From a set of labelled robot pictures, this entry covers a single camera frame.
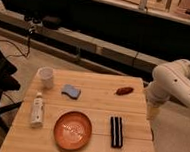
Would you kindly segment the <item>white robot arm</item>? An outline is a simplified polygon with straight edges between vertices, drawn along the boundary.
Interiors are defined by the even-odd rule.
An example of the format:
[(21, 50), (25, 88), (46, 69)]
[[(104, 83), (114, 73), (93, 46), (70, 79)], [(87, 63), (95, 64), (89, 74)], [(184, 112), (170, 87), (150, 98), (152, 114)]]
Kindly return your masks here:
[(146, 117), (152, 121), (160, 112), (159, 107), (170, 99), (178, 99), (190, 109), (190, 61), (174, 60), (156, 66), (152, 82), (145, 89), (147, 99)]

